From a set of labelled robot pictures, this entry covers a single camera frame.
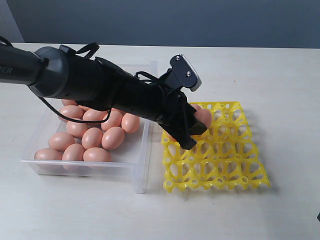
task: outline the egg tray slot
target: egg tray slot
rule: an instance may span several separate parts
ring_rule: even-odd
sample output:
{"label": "egg tray slot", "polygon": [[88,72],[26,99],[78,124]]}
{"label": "egg tray slot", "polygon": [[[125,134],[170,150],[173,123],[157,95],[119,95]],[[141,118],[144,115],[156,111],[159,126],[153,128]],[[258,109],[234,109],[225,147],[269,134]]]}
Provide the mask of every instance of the egg tray slot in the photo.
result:
{"label": "egg tray slot", "polygon": [[233,189],[241,186],[270,187],[259,151],[252,142],[252,132],[244,111],[237,101],[193,102],[212,114],[210,127],[202,135],[193,136],[197,144],[184,150],[163,132],[164,189],[184,191],[211,187]]}

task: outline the plastic container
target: plastic container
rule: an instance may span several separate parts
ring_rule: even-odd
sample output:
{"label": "plastic container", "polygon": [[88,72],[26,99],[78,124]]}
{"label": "plastic container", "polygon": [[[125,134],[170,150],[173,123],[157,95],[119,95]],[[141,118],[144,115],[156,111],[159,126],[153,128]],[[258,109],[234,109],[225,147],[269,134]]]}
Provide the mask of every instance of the plastic container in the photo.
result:
{"label": "plastic container", "polygon": [[[157,62],[148,65],[120,65],[127,72],[134,74],[145,71],[157,75]],[[50,99],[50,103],[60,109],[63,105],[59,99]],[[49,138],[57,132],[66,132],[66,123],[58,119],[50,109],[46,109],[43,117],[32,134],[22,155],[21,161],[38,174],[67,175],[67,176],[95,176],[108,177],[111,180],[129,179],[136,193],[143,193],[146,189],[151,150],[152,122],[140,119],[140,127],[133,134],[126,134],[124,142],[115,150],[109,151],[112,162],[84,162],[61,160],[34,160],[35,152],[48,148]],[[74,166],[73,171],[67,171],[63,166]]]}

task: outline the white table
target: white table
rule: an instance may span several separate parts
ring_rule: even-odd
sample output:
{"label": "white table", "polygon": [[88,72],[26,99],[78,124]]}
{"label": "white table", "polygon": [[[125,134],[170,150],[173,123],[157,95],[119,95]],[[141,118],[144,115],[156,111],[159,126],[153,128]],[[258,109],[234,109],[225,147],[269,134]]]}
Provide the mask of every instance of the white table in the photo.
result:
{"label": "white table", "polygon": [[0,239],[319,239],[320,50],[106,45],[98,55],[157,61],[161,74],[179,53],[202,79],[185,91],[190,101],[241,102],[272,188],[166,193],[159,128],[145,194],[128,182],[37,175],[19,159],[45,106],[25,86],[0,84]]}

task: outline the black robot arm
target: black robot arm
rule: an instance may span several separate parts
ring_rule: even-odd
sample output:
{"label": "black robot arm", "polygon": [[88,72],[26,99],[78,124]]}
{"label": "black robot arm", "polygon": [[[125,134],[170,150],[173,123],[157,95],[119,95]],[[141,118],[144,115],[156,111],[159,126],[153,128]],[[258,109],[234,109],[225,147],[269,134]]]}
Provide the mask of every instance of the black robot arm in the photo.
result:
{"label": "black robot arm", "polygon": [[157,78],[143,71],[133,76],[100,57],[91,60],[99,49],[96,43],[78,51],[61,45],[29,52],[0,40],[6,43],[0,43],[0,83],[27,85],[43,102],[69,99],[99,111],[114,107],[157,122],[188,150],[196,144],[191,136],[207,130],[181,91],[182,87],[195,91],[201,84],[183,55],[174,56],[171,68]]}

